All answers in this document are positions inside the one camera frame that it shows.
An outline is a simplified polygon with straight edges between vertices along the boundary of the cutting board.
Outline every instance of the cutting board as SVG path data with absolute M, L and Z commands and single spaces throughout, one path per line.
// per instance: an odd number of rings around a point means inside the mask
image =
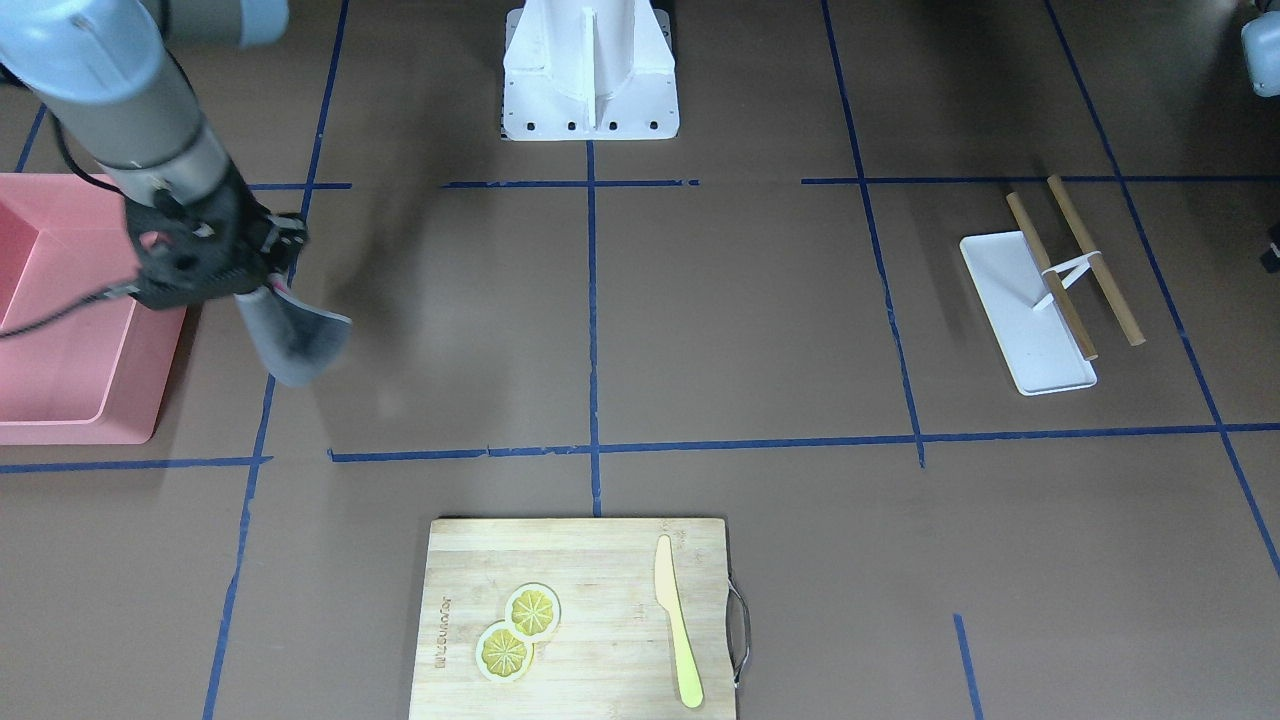
M 669 536 L 704 701 L 680 702 L 653 559 Z M 529 671 L 494 683 L 475 661 L 480 634 L 525 583 L 561 601 L 556 633 Z M 719 519 L 436 520 L 426 551 L 410 720 L 731 720 L 728 560 Z

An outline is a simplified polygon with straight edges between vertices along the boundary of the fake fruit slice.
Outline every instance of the fake fruit slice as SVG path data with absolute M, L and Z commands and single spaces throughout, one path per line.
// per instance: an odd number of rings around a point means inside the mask
M 476 665 L 495 683 L 520 679 L 534 661 L 534 646 L 511 632 L 507 621 L 494 623 L 476 641 Z
M 507 600 L 507 620 L 517 637 L 541 642 L 559 625 L 559 598 L 541 583 L 520 585 Z

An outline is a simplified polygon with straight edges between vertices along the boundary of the metal handle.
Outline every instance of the metal handle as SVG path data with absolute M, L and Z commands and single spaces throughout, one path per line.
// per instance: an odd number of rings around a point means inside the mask
M 739 592 L 737 585 L 733 584 L 733 578 L 728 579 L 728 594 L 731 598 L 737 600 L 739 607 L 742 609 L 742 660 L 733 666 L 733 687 L 737 688 L 742 683 L 742 673 L 746 670 L 746 665 L 751 661 L 751 612 L 746 609 L 746 600 L 742 593 Z M 733 643 L 728 644 L 728 655 L 733 657 Z

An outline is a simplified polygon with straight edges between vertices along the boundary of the blue tape line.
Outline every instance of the blue tape line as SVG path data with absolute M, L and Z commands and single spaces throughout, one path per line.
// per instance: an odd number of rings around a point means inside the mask
M 508 190 L 517 187 L 586 187 L 586 181 L 454 181 L 443 190 Z
M 1280 555 L 1276 553 L 1275 542 L 1271 539 L 1271 532 L 1267 529 L 1266 520 L 1262 518 L 1262 512 L 1258 510 L 1258 505 L 1253 500 L 1253 489 L 1249 487 L 1249 480 L 1244 475 L 1244 469 L 1240 466 L 1240 462 L 1235 456 L 1235 447 L 1231 445 L 1231 436 L 1228 432 L 1226 424 L 1222 421 L 1222 415 L 1217 410 L 1217 402 L 1213 401 L 1213 393 L 1210 392 L 1208 382 L 1204 379 L 1204 373 L 1201 369 L 1199 360 L 1196 357 L 1196 350 L 1192 347 L 1190 337 L 1187 334 L 1187 327 L 1183 324 L 1183 318 L 1178 313 L 1178 306 L 1174 304 L 1174 296 L 1169 291 L 1169 284 L 1165 282 L 1165 274 L 1160 270 L 1160 263 L 1156 260 L 1156 252 L 1151 246 L 1149 238 L 1147 237 L 1147 229 L 1143 227 L 1142 217 L 1138 214 L 1138 206 L 1133 200 L 1133 195 L 1129 192 L 1129 184 L 1125 182 L 1124 174 L 1120 172 L 1120 161 L 1116 159 L 1111 141 L 1107 138 L 1107 132 L 1102 127 L 1102 118 L 1098 115 L 1098 110 L 1093 104 L 1093 97 L 1089 95 L 1089 88 L 1084 83 L 1084 76 L 1080 73 L 1080 68 L 1075 61 L 1075 54 L 1071 53 L 1071 46 L 1066 41 L 1066 33 L 1062 31 L 1062 23 L 1059 22 L 1057 13 L 1053 12 L 1053 3 L 1051 0 L 1044 0 L 1044 9 L 1048 12 L 1048 18 L 1053 23 L 1053 32 L 1057 33 L 1057 40 L 1062 45 L 1062 53 L 1066 55 L 1066 61 L 1071 67 L 1071 74 L 1075 76 L 1075 83 L 1080 88 L 1080 96 L 1084 99 L 1084 104 L 1089 109 L 1089 117 L 1093 119 L 1093 127 L 1098 131 L 1098 137 L 1102 141 L 1102 149 L 1106 151 L 1107 160 L 1111 163 L 1111 170 L 1120 182 L 1120 192 L 1124 195 L 1125 204 L 1129 206 L 1129 215 L 1133 218 L 1134 228 L 1138 231 L 1138 240 L 1142 241 L 1143 251 L 1147 254 L 1147 263 L 1151 264 L 1151 270 L 1156 275 L 1156 283 L 1160 286 L 1161 295 L 1165 296 L 1165 305 L 1169 307 L 1169 314 L 1174 320 L 1174 327 L 1178 328 L 1178 334 L 1183 340 L 1183 350 L 1187 351 L 1187 359 L 1190 361 L 1192 369 L 1196 372 L 1196 382 L 1199 383 L 1201 392 L 1204 395 L 1204 404 L 1208 405 L 1210 415 L 1213 416 L 1213 424 L 1216 425 L 1219 436 L 1222 439 L 1222 447 L 1226 450 L 1226 455 L 1231 461 L 1231 468 L 1235 470 L 1235 479 L 1240 486 L 1240 492 L 1244 495 L 1244 500 L 1249 505 L 1249 512 L 1253 515 L 1253 523 L 1258 528 L 1258 534 L 1262 536 L 1262 544 L 1266 546 L 1267 555 L 1271 557 L 1271 568 L 1275 570 L 1276 577 L 1280 578 Z
M 440 186 L 443 190 L 511 190 L 521 187 L 682 187 L 682 179 L 635 179 L 635 181 L 454 181 Z M 687 181 L 690 186 L 700 181 Z
M 324 146 L 324 131 L 329 124 L 329 101 L 333 100 L 333 86 L 338 79 L 338 59 L 342 58 L 342 38 L 347 32 L 347 6 L 351 0 L 342 0 L 342 9 L 338 10 L 338 32 L 333 37 L 333 53 L 329 56 L 329 76 L 324 83 L 324 100 L 320 101 L 320 119 L 316 122 L 316 137 L 311 143 L 311 165 L 307 168 L 307 187 L 302 192 L 302 209 L 298 214 L 306 219 L 311 211 L 311 195 L 315 188 L 316 173 L 320 169 L 320 149 Z M 289 272 L 293 279 L 294 270 Z
M 1238 432 L 1280 430 L 1280 423 L 1252 423 L 1228 425 Z M 982 433 L 922 433 L 919 439 L 933 442 L 998 442 L 1024 439 L 1070 439 L 1070 438 L 1112 438 L 1144 436 L 1187 436 L 1217 433 L 1217 425 L 1152 425 L 1129 428 L 1075 428 L 1065 430 L 993 430 Z M 914 434 L 893 436 L 837 436 L 808 438 L 764 438 L 764 439 L 707 439 L 669 442 L 616 442 L 588 445 L 547 445 L 530 447 L 476 447 L 462 450 L 410 450 L 389 452 L 334 452 L 329 450 L 333 462 L 394 462 L 408 460 L 458 460 L 474 457 L 529 457 L 543 455 L 590 455 L 595 447 L 600 455 L 631 452 L 687 452 L 701 450 L 769 450 L 785 447 L 855 447 L 867 445 L 914 445 Z
M 36 119 L 31 120 L 31 131 L 27 133 L 27 142 L 22 146 L 22 155 L 18 155 L 18 164 L 14 167 L 13 172 L 20 173 L 27 168 L 27 160 L 31 159 L 31 149 L 36 146 L 36 136 L 40 135 L 40 124 L 45 122 L 46 113 L 49 113 L 49 108 L 41 102 L 40 109 L 36 110 Z
M 311 165 L 307 169 L 307 187 L 302 193 L 302 209 L 300 214 L 306 218 L 311 210 L 311 195 L 316 186 L 316 170 L 320 165 L 320 150 L 324 146 L 324 129 L 329 118 L 329 101 L 333 99 L 333 86 L 338 77 L 338 59 L 342 55 L 342 38 L 347 27 L 347 8 L 349 0 L 342 0 L 342 9 L 338 12 L 338 29 L 333 40 L 333 55 L 329 60 L 329 76 L 325 79 L 324 100 L 320 102 L 320 119 L 316 122 L 315 142 L 311 146 Z M 289 279 L 297 273 L 297 265 L 289 269 Z M 275 400 L 275 378 L 268 375 L 266 388 L 262 391 L 262 416 L 259 420 L 257 436 L 253 439 L 253 456 L 261 457 L 266 447 L 266 428 L 271 421 L 271 405 Z M 236 610 L 236 593 L 239 591 L 239 574 L 244 566 L 244 547 L 248 542 L 248 525 L 252 519 L 250 505 L 257 493 L 257 478 L 261 465 L 250 468 L 248 479 L 244 483 L 244 503 L 241 507 L 239 541 L 236 547 L 236 571 L 227 585 L 227 597 L 223 601 L 223 619 L 218 626 L 218 643 L 214 647 L 214 664 L 209 670 L 209 691 L 205 694 L 204 720 L 212 720 L 214 707 L 218 703 L 218 689 L 223 678 L 223 661 L 227 657 L 227 638 L 232 629 L 232 615 Z
M 250 190 L 351 190 L 349 182 L 255 182 Z
M 929 433 L 924 442 L 984 442 L 1001 439 L 1065 439 L 1216 433 L 1217 425 L 1155 425 L 1143 428 L 1079 428 L 1070 430 L 996 430 L 987 433 Z
M 31 473 L 81 473 L 88 470 L 170 470 L 178 468 L 248 468 L 271 457 L 165 457 L 157 460 L 102 460 L 95 462 L 31 462 L 0 465 L 0 475 Z
M 1266 433 L 1280 430 L 1280 423 L 1230 423 L 1226 425 L 1230 433 Z
M 1125 176 L 1125 182 L 1280 182 L 1280 176 Z
M 897 316 L 893 311 L 893 291 L 890 290 L 888 272 L 884 269 L 884 255 L 881 252 L 879 231 L 876 229 L 876 211 L 872 209 L 872 193 L 867 187 L 867 172 L 863 168 L 863 152 L 858 146 L 858 131 L 854 128 L 854 113 L 849 105 L 849 92 L 845 90 L 845 70 L 840 61 L 840 50 L 836 47 L 836 28 L 831 23 L 831 6 L 827 0 L 822 0 L 822 17 L 827 23 L 827 42 L 831 46 L 831 63 L 836 69 L 836 83 L 840 86 L 840 102 L 845 110 L 845 124 L 849 129 L 849 146 L 854 152 L 854 168 L 858 170 L 858 190 L 863 196 L 863 211 L 867 214 L 867 229 L 872 236 L 872 252 L 876 255 L 876 270 L 881 275 L 881 284 L 884 287 L 884 313 L 888 315 L 888 327 L 893 333 L 893 345 L 897 347 L 897 364 L 902 373 L 902 395 L 906 397 L 906 410 L 911 416 L 911 432 L 915 434 L 915 452 L 924 468 L 924 442 L 920 439 L 920 418 L 915 411 L 915 395 L 911 392 L 911 375 L 906 369 L 906 352 L 902 350 L 902 336 L 897 328 Z
M 262 457 L 266 447 L 266 427 L 271 421 L 271 404 L 275 398 L 275 378 L 268 375 L 266 389 L 262 391 L 262 416 L 257 423 L 257 436 L 253 438 L 253 457 Z M 241 505 L 239 539 L 236 544 L 236 571 L 227 585 L 227 596 L 223 600 L 223 618 L 218 625 L 218 642 L 214 646 L 214 664 L 209 670 L 209 691 L 205 693 L 204 720 L 212 720 L 214 706 L 218 703 L 218 688 L 223 679 L 223 661 L 227 657 L 227 638 L 232 630 L 232 615 L 236 611 L 236 593 L 239 591 L 239 573 L 244 566 L 244 546 L 248 543 L 248 524 L 252 519 L 250 505 L 257 495 L 257 475 L 261 465 L 252 465 L 248 470 L 248 479 L 244 483 L 244 502 Z
M 1121 182 L 1117 176 L 1061 176 L 1062 182 Z M 973 176 L 973 177 L 869 177 L 800 178 L 800 184 L 993 184 L 1002 182 L 1044 182 L 1048 176 Z M 1280 176 L 1124 176 L 1123 182 L 1202 183 L 1202 182 L 1280 182 Z
M 595 142 L 586 141 L 586 268 L 588 268 L 588 309 L 591 355 L 590 423 L 591 423 L 591 515 L 599 518 L 602 510 L 600 487 L 600 375 L 599 375 L 599 325 L 596 323 L 596 274 L 595 274 Z
M 956 641 L 960 643 L 960 661 L 964 662 L 964 678 L 969 684 L 969 703 L 973 705 L 973 720 L 982 720 L 982 696 L 978 694 L 978 678 L 973 674 L 973 657 L 969 655 L 969 635 L 964 630 L 964 618 L 956 612 L 951 619 L 956 624 Z
M 653 179 L 653 181 L 591 181 L 595 187 L 681 187 L 682 179 Z
M 602 445 L 602 454 L 681 452 L 700 450 L 765 450 L 780 447 L 852 447 L 859 445 L 911 445 L 915 436 L 867 436 L 778 439 L 709 439 L 691 442 L 622 442 Z
M 407 460 L 468 460 L 472 457 L 538 457 L 544 455 L 588 455 L 590 445 L 543 445 L 534 447 L 475 447 L 468 450 L 410 450 L 396 452 L 334 452 L 333 462 L 398 462 Z

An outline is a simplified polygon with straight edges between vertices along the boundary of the plastic knife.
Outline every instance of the plastic knife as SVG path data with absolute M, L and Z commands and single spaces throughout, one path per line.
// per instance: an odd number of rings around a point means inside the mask
M 694 662 L 694 648 L 689 644 L 685 630 L 685 614 L 680 610 L 680 593 L 676 591 L 676 565 L 671 557 L 671 537 L 658 538 L 658 551 L 653 556 L 653 584 L 658 594 L 658 605 L 671 619 L 671 642 L 676 650 L 676 679 L 680 683 L 680 702 L 685 707 L 698 707 L 703 703 L 703 680 Z

